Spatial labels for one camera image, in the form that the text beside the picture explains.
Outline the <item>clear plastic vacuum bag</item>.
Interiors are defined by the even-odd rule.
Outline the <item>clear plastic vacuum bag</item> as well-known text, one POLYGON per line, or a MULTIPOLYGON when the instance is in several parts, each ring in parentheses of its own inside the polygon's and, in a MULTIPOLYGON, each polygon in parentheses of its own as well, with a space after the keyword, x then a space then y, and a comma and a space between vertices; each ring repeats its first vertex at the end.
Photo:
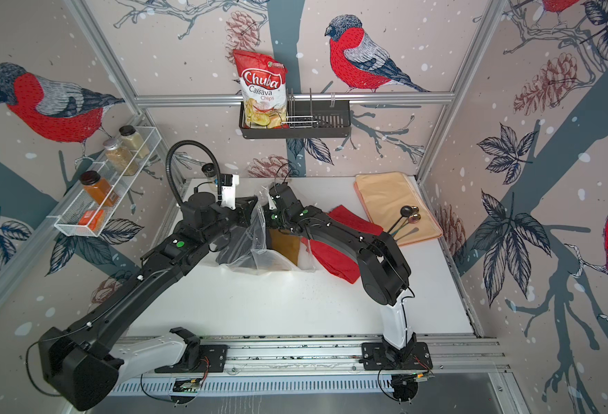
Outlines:
POLYGON ((214 263, 240 274, 312 272, 312 255, 300 251, 300 238, 268 227, 271 210, 259 196, 237 198, 235 207, 213 204, 202 213, 202 232, 214 263))

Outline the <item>red trousers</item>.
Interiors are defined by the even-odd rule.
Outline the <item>red trousers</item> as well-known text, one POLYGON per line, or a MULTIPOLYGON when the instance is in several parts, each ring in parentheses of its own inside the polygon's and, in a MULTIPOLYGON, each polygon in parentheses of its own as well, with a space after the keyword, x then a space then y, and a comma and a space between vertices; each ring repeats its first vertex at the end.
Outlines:
MULTIPOLYGON (((372 236, 379 236, 383 233, 383 227, 359 217, 343 205, 330 210, 328 216, 359 232, 372 236)), ((307 246, 307 251, 329 274, 343 279, 349 284, 355 284, 360 279, 357 250, 361 248, 361 244, 358 244, 355 238, 346 234, 342 235, 341 232, 333 237, 316 234, 312 234, 312 237, 312 240, 303 239, 301 242, 307 246)))

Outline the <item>black trousers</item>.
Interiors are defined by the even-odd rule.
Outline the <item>black trousers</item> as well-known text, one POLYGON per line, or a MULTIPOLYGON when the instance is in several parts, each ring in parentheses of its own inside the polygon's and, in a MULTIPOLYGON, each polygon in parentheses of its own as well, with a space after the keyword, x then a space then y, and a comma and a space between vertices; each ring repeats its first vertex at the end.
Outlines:
POLYGON ((265 233, 261 227, 236 227, 230 233, 228 245, 217 256, 216 263, 228 267, 257 269, 257 257, 265 247, 265 233))

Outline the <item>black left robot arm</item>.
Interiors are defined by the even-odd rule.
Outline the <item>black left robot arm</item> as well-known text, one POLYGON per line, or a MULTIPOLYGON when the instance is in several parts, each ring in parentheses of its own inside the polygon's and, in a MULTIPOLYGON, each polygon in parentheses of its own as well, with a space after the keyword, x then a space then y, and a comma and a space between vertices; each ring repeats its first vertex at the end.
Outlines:
POLYGON ((125 377, 162 367, 185 372, 211 371, 200 354, 200 339, 188 329, 121 352, 112 348, 131 324, 158 297, 186 276, 211 251, 210 246, 234 227, 248 227, 258 198, 238 198, 223 207, 212 193, 195 193, 181 205, 174 232, 142 258, 137 275, 128 279, 102 305, 64 331, 51 328, 39 339, 43 378, 79 411, 109 395, 125 377))

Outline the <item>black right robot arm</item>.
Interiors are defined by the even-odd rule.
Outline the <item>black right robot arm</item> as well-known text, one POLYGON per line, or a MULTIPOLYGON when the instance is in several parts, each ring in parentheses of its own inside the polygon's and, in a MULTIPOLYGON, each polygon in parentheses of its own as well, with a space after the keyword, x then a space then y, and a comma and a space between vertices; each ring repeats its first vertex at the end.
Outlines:
POLYGON ((313 205, 302 205, 287 183, 269 188, 274 209, 268 224, 309 242, 322 243, 357 264, 367 295, 381 306, 382 338, 390 348, 412 348, 416 334, 409 329, 405 300, 413 298, 411 269, 393 236, 362 232, 341 224, 313 205))

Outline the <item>brown trousers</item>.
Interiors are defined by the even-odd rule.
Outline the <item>brown trousers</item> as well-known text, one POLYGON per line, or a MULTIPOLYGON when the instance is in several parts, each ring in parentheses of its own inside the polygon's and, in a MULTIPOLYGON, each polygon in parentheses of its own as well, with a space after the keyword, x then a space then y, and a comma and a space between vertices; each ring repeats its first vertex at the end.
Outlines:
POLYGON ((300 238, 284 233, 278 229, 269 229, 271 248, 280 255, 290 260, 295 266, 298 265, 300 253, 300 238))

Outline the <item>Chuba cassava chips bag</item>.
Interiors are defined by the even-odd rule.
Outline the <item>Chuba cassava chips bag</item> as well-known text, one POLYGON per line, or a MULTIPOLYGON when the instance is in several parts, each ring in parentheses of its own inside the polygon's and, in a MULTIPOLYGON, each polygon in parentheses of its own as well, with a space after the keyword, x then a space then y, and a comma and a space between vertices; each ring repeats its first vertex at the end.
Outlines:
POLYGON ((279 129, 287 123, 288 70, 269 55, 234 50, 243 96, 241 125, 247 129, 279 129))

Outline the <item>black lid seasoning shaker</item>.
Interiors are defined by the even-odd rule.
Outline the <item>black lid seasoning shaker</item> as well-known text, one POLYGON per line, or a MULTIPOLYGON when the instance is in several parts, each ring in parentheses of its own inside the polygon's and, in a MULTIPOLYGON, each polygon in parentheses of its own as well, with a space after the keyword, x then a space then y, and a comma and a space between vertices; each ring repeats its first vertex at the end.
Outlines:
POLYGON ((217 176, 217 169, 213 163, 204 164, 201 167, 201 170, 203 174, 209 179, 214 179, 217 176))

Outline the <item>black spoon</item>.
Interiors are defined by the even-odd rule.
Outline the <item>black spoon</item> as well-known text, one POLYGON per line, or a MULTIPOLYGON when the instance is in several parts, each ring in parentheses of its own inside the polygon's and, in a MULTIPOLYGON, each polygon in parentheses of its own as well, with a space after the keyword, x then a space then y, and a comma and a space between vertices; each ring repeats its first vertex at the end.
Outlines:
POLYGON ((397 227, 400 225, 401 222, 403 222, 404 224, 408 224, 410 217, 412 217, 418 213, 419 213, 419 208, 417 206, 403 205, 400 208, 400 216, 396 219, 396 221, 392 224, 392 226, 387 230, 387 233, 390 234, 391 236, 394 236, 398 232, 397 227))

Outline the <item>pale spice jar black lid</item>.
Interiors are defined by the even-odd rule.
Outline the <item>pale spice jar black lid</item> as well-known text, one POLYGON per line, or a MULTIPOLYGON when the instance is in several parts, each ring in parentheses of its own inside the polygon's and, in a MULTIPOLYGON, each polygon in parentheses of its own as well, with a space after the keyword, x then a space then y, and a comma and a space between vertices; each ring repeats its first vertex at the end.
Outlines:
POLYGON ((150 147, 145 143, 136 128, 132 125, 125 125, 119 129, 122 142, 130 151, 133 151, 139 159, 145 159, 150 155, 150 147))

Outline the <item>beige spice jar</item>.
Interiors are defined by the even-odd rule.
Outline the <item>beige spice jar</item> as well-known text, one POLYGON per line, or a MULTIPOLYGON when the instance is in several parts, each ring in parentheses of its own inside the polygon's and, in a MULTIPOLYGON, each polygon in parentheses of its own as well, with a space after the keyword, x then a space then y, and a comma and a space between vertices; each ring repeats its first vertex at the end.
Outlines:
POLYGON ((134 176, 138 172, 138 164, 133 155, 119 139, 109 138, 103 142, 108 162, 122 176, 134 176))

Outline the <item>iridescent rainbow spoon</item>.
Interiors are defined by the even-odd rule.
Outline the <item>iridescent rainbow spoon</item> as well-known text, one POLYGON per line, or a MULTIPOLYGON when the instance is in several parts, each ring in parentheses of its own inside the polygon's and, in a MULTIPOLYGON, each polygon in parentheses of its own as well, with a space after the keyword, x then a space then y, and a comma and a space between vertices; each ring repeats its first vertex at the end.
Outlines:
POLYGON ((401 242, 406 237, 419 232, 418 224, 421 219, 419 207, 404 205, 400 208, 400 216, 390 226, 387 232, 396 242, 401 242))

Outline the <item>copper spoon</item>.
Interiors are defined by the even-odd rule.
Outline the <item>copper spoon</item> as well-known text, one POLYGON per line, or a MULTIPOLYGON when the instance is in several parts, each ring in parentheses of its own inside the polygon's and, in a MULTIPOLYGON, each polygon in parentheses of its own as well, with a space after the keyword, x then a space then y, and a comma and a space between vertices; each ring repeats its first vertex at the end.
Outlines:
POLYGON ((398 232, 393 236, 393 239, 397 239, 397 234, 402 230, 405 229, 405 227, 409 226, 409 225, 414 225, 417 224, 420 220, 421 220, 421 215, 420 213, 415 214, 414 216, 410 217, 409 219, 409 223, 408 224, 404 224, 403 222, 400 223, 400 225, 397 227, 398 232))

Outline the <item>silver spoon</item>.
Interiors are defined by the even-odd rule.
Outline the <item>silver spoon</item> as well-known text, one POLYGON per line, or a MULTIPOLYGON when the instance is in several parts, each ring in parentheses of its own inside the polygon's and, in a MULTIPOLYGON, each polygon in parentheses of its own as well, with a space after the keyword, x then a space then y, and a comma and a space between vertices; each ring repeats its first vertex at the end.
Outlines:
POLYGON ((395 229, 390 233, 399 247, 407 246, 419 241, 419 227, 407 225, 400 229, 395 229))

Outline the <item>small orange box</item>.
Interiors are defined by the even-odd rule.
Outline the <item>small orange box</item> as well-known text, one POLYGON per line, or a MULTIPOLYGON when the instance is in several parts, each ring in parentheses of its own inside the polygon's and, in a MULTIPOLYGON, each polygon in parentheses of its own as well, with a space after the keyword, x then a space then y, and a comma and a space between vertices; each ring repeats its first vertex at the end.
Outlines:
POLYGON ((104 209, 87 210, 78 222, 79 226, 96 232, 104 224, 106 211, 104 209))

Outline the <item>orange spice jar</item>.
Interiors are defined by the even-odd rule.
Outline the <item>orange spice jar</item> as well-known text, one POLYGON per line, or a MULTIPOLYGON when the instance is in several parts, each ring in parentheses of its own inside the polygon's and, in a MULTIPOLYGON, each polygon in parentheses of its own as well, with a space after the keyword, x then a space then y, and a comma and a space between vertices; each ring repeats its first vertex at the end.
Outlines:
POLYGON ((91 170, 84 172, 79 181, 84 190, 97 205, 101 207, 114 207, 118 201, 118 195, 112 186, 97 171, 91 170))

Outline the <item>clear acrylic wall shelf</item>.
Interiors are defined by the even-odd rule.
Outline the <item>clear acrylic wall shelf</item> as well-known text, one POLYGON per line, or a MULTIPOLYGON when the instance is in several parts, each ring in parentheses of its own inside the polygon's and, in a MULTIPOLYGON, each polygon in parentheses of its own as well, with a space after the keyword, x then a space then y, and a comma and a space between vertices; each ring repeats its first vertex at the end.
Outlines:
POLYGON ((133 150, 128 165, 121 171, 103 155, 89 168, 100 176, 102 198, 92 196, 92 186, 79 183, 74 198, 56 215, 54 227, 64 236, 99 237, 109 228, 110 222, 122 200, 131 190, 138 175, 152 162, 158 161, 157 149, 162 136, 155 127, 138 126, 136 131, 143 138, 142 148, 148 148, 145 157, 133 150))

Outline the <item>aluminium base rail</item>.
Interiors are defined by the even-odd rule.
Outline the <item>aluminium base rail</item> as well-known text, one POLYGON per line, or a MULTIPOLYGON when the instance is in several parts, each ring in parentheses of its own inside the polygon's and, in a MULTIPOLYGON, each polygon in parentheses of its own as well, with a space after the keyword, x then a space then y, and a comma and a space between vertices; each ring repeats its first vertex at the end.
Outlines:
POLYGON ((497 374, 511 367, 500 343, 469 335, 419 336, 400 367, 379 366, 377 336, 231 337, 204 341, 224 348, 210 374, 148 372, 118 384, 114 397, 221 398, 295 393, 388 391, 394 375, 426 382, 442 374, 497 374))

